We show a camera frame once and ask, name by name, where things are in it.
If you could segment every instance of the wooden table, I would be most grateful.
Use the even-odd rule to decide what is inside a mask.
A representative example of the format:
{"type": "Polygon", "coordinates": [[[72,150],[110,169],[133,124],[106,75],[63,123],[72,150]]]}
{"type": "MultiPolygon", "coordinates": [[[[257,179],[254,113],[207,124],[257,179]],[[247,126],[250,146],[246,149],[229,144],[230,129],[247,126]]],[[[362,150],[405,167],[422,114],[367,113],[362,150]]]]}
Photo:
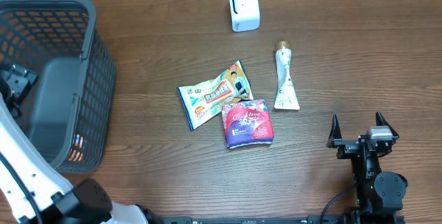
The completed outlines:
{"type": "MultiPolygon", "coordinates": [[[[228,0],[92,1],[117,85],[103,163],[66,175],[73,184],[91,176],[114,201],[160,216],[319,214],[352,183],[350,161],[325,147],[332,114],[352,139],[381,110],[401,135],[381,159],[409,180],[401,213],[442,221],[442,0],[260,0],[261,26],[241,33],[228,0]],[[273,106],[281,40],[301,110],[271,112],[273,144],[229,151],[220,116],[190,132],[175,87],[241,59],[255,97],[273,106]]],[[[329,211],[355,204],[348,196],[329,211]]],[[[13,221],[4,198],[0,214],[13,221]]]]}

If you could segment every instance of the printed person on package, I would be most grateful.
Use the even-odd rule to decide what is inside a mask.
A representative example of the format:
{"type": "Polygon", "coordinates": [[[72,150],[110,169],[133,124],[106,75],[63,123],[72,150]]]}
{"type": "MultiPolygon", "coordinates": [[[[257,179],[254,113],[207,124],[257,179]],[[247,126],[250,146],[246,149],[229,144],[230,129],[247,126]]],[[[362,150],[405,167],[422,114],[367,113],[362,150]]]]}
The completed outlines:
{"type": "Polygon", "coordinates": [[[235,71],[231,73],[231,76],[233,78],[233,85],[235,86],[236,97],[241,97],[243,99],[248,97],[249,94],[247,93],[246,79],[238,76],[235,71]]]}

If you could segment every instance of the wet wipes package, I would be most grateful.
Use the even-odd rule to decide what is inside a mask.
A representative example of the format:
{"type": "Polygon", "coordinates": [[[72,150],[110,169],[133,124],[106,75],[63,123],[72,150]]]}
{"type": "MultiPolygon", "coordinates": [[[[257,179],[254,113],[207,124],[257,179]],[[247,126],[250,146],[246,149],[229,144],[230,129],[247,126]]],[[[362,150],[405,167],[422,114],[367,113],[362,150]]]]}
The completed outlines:
{"type": "Polygon", "coordinates": [[[180,86],[177,90],[191,131],[219,114],[223,104],[253,99],[241,61],[213,80],[195,86],[180,86]]]}
{"type": "Polygon", "coordinates": [[[273,127],[265,100],[225,104],[222,122],[229,149],[249,144],[271,144],[273,127]]]}

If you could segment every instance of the pink and purple package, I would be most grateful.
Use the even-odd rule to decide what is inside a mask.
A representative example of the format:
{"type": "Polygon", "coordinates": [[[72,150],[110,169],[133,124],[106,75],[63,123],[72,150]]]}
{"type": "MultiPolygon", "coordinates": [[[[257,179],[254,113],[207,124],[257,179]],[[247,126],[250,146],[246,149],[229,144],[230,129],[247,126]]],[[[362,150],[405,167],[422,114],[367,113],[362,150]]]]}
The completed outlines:
{"type": "Polygon", "coordinates": [[[265,100],[222,106],[222,122],[229,149],[249,144],[271,144],[273,127],[265,100]]]}

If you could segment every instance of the gold cap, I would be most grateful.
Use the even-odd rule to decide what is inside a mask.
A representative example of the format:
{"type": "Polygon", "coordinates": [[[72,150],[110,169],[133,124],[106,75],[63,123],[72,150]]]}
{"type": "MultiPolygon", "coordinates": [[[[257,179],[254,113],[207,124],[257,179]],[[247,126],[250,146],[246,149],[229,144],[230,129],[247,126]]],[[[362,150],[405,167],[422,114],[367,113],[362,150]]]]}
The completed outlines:
{"type": "Polygon", "coordinates": [[[279,41],[275,45],[275,50],[280,50],[281,48],[290,48],[290,44],[286,41],[279,41]]]}

